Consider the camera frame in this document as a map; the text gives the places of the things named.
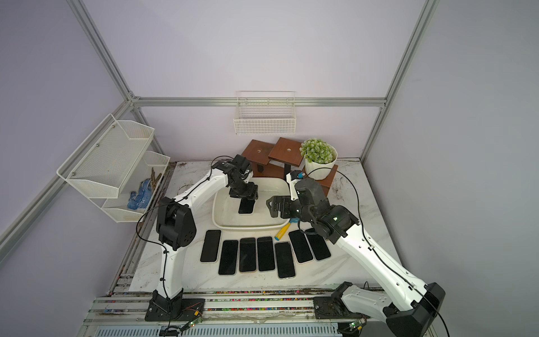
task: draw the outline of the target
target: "green artificial plant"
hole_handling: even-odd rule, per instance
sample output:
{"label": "green artificial plant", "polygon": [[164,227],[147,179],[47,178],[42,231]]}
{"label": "green artificial plant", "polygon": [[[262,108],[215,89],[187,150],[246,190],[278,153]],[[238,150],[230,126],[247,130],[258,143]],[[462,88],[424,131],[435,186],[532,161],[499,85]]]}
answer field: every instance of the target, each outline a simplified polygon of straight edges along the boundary
{"label": "green artificial plant", "polygon": [[335,160],[331,147],[318,138],[310,138],[301,143],[300,152],[309,162],[327,164]]}

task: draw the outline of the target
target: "white flower pot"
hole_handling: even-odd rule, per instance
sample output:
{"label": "white flower pot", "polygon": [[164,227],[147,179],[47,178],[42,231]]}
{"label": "white flower pot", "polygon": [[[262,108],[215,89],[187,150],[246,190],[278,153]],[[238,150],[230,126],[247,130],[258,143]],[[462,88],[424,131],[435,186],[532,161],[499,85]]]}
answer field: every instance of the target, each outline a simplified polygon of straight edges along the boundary
{"label": "white flower pot", "polygon": [[[333,151],[333,158],[335,158],[335,160],[332,161],[331,163],[318,164],[315,162],[309,162],[307,159],[305,159],[305,172],[312,179],[314,180],[325,179],[331,172],[331,169],[333,168],[333,166],[335,165],[335,161],[337,160],[337,151],[335,151],[335,148],[333,146],[330,145],[330,147],[331,147],[331,150]],[[313,172],[317,168],[321,168],[321,167],[327,167],[327,169],[320,169]]]}

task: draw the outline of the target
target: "white wall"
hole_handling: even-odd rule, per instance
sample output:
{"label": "white wall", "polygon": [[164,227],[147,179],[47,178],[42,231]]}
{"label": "white wall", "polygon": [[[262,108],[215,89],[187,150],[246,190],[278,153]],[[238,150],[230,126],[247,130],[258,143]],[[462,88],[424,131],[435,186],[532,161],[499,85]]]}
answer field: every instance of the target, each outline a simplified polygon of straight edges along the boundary
{"label": "white wall", "polygon": [[441,1],[367,158],[452,337],[537,335],[538,18],[537,1]]}
{"label": "white wall", "polygon": [[[0,4],[0,232],[122,102],[65,0]],[[75,336],[133,236],[73,188],[0,269],[0,335]]]}
{"label": "white wall", "polygon": [[[275,135],[236,135],[235,107],[145,107],[144,115],[172,161],[211,160],[241,154],[251,139],[275,143]],[[283,137],[304,141],[319,137],[339,157],[359,157],[378,114],[377,107],[299,107],[296,133]]]}
{"label": "white wall", "polygon": [[139,96],[384,97],[424,0],[86,0]]}

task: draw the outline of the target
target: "potted plant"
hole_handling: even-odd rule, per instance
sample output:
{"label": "potted plant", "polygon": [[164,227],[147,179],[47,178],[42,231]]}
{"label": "potted plant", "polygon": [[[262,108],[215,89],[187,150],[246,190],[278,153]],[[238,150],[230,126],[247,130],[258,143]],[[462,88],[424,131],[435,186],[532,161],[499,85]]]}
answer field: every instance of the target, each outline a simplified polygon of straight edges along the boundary
{"label": "potted plant", "polygon": [[305,172],[315,180],[326,178],[337,160],[335,148],[318,138],[310,138],[301,143],[300,152],[305,158]]}

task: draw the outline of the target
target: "white mesh shelf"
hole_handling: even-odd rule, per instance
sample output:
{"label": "white mesh shelf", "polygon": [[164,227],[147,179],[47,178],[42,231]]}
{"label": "white mesh shelf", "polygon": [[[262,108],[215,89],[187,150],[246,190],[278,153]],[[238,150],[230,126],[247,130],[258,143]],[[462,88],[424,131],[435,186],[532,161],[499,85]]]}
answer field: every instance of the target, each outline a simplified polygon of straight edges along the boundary
{"label": "white mesh shelf", "polygon": [[118,198],[154,137],[149,126],[107,119],[110,126],[79,163],[64,175],[57,171],[87,198]]}
{"label": "white mesh shelf", "polygon": [[[146,151],[142,155],[142,160],[133,170],[129,180],[125,183],[125,188],[122,190],[118,198],[109,198],[100,207],[103,212],[110,216],[116,222],[136,222],[142,214],[146,212],[148,207],[139,208],[137,210],[127,208],[130,192],[138,192],[140,183],[151,176],[151,169],[154,169],[155,177],[161,173],[161,179],[170,161],[170,157],[164,156],[152,151]],[[155,190],[152,192],[151,199],[155,196]]]}
{"label": "white mesh shelf", "polygon": [[[280,97],[259,97],[261,94]],[[234,117],[238,135],[287,135],[296,132],[294,92],[238,92]]]}

